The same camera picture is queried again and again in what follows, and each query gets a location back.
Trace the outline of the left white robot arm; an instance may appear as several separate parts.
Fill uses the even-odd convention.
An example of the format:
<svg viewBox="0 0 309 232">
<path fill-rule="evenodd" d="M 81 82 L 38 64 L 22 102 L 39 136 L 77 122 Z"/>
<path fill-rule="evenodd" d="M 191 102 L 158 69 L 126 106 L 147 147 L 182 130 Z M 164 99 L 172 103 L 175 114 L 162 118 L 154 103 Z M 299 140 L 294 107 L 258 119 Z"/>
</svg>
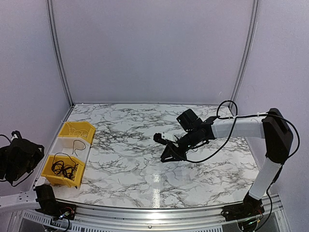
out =
<svg viewBox="0 0 309 232">
<path fill-rule="evenodd" d="M 23 138 L 17 130 L 11 135 L 11 138 L 1 135 L 9 140 L 9 144 L 0 148 L 0 181 L 16 188 L 30 178 L 44 158 L 44 146 Z M 1 196 L 1 213 L 24 209 L 57 215 L 61 211 L 61 204 L 56 201 L 52 187 L 47 184 Z"/>
</svg>

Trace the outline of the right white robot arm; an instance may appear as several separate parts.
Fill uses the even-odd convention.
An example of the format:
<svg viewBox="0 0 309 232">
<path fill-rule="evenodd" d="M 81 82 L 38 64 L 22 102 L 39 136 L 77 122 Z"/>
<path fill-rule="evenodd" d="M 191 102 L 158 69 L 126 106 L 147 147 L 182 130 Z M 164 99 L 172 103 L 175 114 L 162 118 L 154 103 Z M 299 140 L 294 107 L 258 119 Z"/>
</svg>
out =
<svg viewBox="0 0 309 232">
<path fill-rule="evenodd" d="M 211 116 L 203 121 L 191 109 L 183 112 L 177 121 L 186 134 L 181 138 L 167 133 L 156 133 L 154 141 L 165 145 L 161 162 L 188 161 L 186 153 L 190 149 L 207 144 L 210 140 L 232 137 L 256 137 L 265 140 L 266 158 L 254 183 L 250 187 L 245 202 L 239 206 L 239 212 L 250 216 L 258 208 L 258 200 L 276 181 L 283 165 L 292 156 L 293 143 L 291 124 L 282 117 L 277 108 L 271 108 L 264 114 L 233 116 L 220 118 Z"/>
</svg>

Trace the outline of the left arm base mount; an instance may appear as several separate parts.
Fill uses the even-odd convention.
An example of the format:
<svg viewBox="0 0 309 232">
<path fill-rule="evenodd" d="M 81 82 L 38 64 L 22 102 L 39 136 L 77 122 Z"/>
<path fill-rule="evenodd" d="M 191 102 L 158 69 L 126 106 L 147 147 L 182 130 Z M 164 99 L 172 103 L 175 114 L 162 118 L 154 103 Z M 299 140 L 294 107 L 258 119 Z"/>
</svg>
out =
<svg viewBox="0 0 309 232">
<path fill-rule="evenodd" d="M 74 220 L 76 205 L 57 201 L 52 191 L 41 189 L 36 191 L 36 195 L 36 202 L 39 203 L 40 208 L 35 209 L 35 211 L 53 216 L 56 219 Z"/>
</svg>

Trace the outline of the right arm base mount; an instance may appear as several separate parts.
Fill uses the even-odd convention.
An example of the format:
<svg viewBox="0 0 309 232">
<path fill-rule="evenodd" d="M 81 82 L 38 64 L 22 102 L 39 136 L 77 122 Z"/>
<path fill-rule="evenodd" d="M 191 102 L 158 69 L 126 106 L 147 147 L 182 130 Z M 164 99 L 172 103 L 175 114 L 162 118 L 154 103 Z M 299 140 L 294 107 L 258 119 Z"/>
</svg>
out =
<svg viewBox="0 0 309 232">
<path fill-rule="evenodd" d="M 262 199 L 255 199 L 247 194 L 241 203 L 226 205 L 222 208 L 221 216 L 226 221 L 239 220 L 261 215 L 265 212 Z"/>
</svg>

